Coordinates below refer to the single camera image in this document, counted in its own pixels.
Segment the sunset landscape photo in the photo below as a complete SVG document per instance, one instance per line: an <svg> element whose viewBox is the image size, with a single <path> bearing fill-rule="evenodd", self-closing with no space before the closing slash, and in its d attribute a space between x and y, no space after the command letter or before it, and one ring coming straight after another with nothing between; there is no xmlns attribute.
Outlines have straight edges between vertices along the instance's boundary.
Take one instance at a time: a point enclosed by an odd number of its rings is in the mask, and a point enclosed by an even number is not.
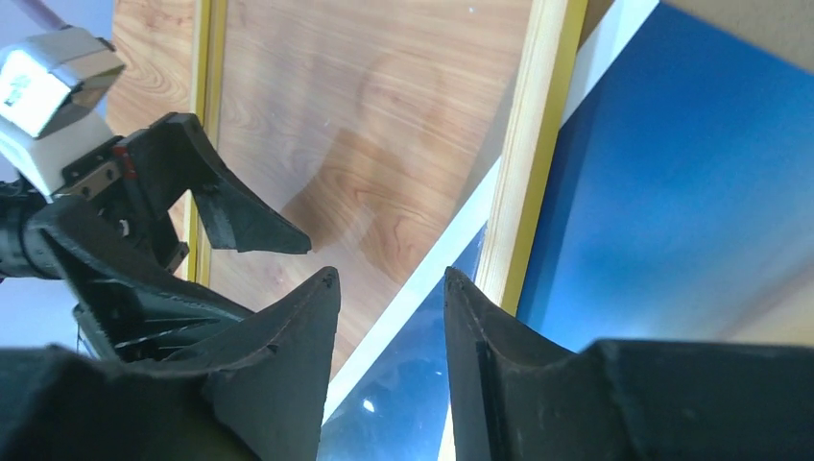
<svg viewBox="0 0 814 461"><path fill-rule="evenodd" d="M813 72L659 2L580 47L519 318L811 345Z"/></svg>

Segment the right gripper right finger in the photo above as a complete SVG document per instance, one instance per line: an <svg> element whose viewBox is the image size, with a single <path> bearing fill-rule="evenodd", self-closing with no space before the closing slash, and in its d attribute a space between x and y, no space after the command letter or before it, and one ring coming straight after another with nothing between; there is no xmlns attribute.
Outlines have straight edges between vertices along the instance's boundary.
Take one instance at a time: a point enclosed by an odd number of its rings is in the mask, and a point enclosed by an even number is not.
<svg viewBox="0 0 814 461"><path fill-rule="evenodd" d="M601 339L571 352L444 274L460 460L809 460L807 347Z"/></svg>

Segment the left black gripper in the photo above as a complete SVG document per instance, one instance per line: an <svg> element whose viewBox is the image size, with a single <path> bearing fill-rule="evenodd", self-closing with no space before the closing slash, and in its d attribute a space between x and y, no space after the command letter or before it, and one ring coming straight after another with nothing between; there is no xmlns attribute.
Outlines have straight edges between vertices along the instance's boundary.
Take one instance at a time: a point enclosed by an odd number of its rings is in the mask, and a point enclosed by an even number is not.
<svg viewBox="0 0 814 461"><path fill-rule="evenodd" d="M165 360L252 315L172 274L189 249L170 209L187 191L214 249L312 249L228 169L193 113L169 112L55 173L56 190L42 192L40 169L25 162L25 272L68 284L80 330L103 359Z"/></svg>

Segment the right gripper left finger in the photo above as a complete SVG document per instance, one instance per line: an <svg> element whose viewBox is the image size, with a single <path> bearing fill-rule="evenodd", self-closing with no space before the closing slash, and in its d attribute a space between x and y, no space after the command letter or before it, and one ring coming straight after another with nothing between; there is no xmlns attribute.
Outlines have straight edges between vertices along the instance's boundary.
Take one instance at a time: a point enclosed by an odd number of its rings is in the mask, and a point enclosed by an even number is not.
<svg viewBox="0 0 814 461"><path fill-rule="evenodd" d="M160 362L1 352L5 460L313 460L341 306L325 267Z"/></svg>

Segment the yellow wooden picture frame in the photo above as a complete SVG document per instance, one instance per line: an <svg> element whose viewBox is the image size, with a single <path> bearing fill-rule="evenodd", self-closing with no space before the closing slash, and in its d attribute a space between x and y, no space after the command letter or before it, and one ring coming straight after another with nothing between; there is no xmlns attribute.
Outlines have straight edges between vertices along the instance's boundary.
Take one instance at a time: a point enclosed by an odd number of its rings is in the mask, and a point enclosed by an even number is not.
<svg viewBox="0 0 814 461"><path fill-rule="evenodd" d="M215 251L206 278L251 307L324 265L346 315L376 316L491 166L481 285L528 258L584 1L217 1L208 127L227 165L311 238L306 255Z"/></svg>

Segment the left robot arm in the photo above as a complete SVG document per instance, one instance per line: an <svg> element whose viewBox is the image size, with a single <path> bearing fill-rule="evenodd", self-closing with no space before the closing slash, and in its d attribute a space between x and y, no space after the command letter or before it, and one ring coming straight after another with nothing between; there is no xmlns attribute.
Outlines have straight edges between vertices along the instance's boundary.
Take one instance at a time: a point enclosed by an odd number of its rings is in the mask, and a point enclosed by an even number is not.
<svg viewBox="0 0 814 461"><path fill-rule="evenodd" d="M1 275L65 281L79 330L103 359L163 361L250 316L175 277L189 248L170 210L184 194L215 249L304 255L312 247L228 169L192 113L107 135L61 176L52 200L23 178L2 184Z"/></svg>

